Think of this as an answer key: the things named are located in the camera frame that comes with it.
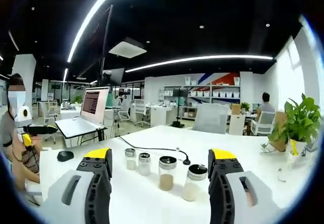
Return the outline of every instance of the computer mouse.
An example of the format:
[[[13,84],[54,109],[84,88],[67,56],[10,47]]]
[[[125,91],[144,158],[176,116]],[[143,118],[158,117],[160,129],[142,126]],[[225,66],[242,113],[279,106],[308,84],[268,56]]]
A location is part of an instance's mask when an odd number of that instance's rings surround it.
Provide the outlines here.
[[[57,154],[57,160],[59,162],[66,162],[74,157],[73,152],[70,151],[61,151]]]

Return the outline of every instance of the white shelf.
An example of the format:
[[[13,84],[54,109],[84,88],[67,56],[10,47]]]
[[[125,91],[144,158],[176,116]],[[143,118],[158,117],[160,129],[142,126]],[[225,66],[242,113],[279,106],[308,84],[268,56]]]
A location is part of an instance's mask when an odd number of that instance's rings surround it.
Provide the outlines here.
[[[240,98],[234,97],[212,97],[213,99],[231,99],[231,100],[240,100]]]
[[[239,88],[240,86],[233,86],[233,85],[212,85],[212,87],[234,87],[234,88]]]
[[[166,85],[164,85],[163,87],[182,87],[182,86],[166,86]]]
[[[195,119],[195,118],[190,118],[190,117],[182,117],[183,119]]]
[[[210,96],[207,96],[207,97],[205,97],[205,96],[188,96],[188,97],[193,97],[193,98],[206,98],[206,99],[208,99],[208,98],[211,98]]]
[[[195,107],[195,106],[182,106],[184,108],[190,108],[190,109],[198,109],[198,107]]]
[[[210,85],[196,85],[196,86],[183,86],[183,87],[209,87]]]

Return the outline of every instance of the black ceiling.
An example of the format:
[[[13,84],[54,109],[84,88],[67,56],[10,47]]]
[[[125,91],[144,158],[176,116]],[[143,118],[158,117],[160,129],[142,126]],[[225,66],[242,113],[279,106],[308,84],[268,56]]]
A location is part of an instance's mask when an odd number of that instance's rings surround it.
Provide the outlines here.
[[[83,75],[97,78],[103,32],[94,30],[113,4],[107,47],[126,37],[140,42],[147,53],[128,59],[107,54],[105,69],[134,68],[171,59],[215,54],[276,56],[290,35],[300,29],[300,10],[294,0],[107,0],[91,20],[71,63],[67,58],[88,11],[96,0],[2,0],[7,20],[0,25],[1,74],[11,74],[16,54],[32,53],[35,80],[67,80]],[[20,51],[8,35],[11,31]],[[253,71],[264,73],[274,61],[205,60],[127,73],[124,81],[195,72]]]

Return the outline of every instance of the monitor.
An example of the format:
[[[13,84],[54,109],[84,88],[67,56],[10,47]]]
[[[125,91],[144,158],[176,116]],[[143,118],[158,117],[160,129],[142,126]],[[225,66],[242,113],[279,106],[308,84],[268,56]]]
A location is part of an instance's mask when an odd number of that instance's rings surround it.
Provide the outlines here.
[[[95,124],[102,124],[109,87],[86,88],[81,117]]]
[[[252,103],[252,110],[258,110],[259,106],[261,105],[262,103],[257,103],[257,102]]]
[[[106,69],[102,71],[102,82],[105,86],[120,86],[124,75],[124,68]]]

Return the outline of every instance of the spice jar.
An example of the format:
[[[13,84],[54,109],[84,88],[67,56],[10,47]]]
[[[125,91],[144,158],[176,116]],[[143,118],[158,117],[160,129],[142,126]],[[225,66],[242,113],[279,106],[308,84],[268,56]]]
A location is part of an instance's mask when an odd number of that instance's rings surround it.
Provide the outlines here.
[[[177,167],[177,159],[174,157],[163,156],[159,161],[158,175],[159,188],[169,191],[173,188],[173,178]]]
[[[125,150],[126,168],[128,170],[136,169],[136,151],[133,148]]]
[[[207,176],[207,168],[203,165],[194,164],[188,169],[186,184],[182,197],[187,201],[195,201],[204,187],[203,180]]]
[[[143,176],[148,176],[151,173],[151,157],[149,153],[139,154],[138,172]]]

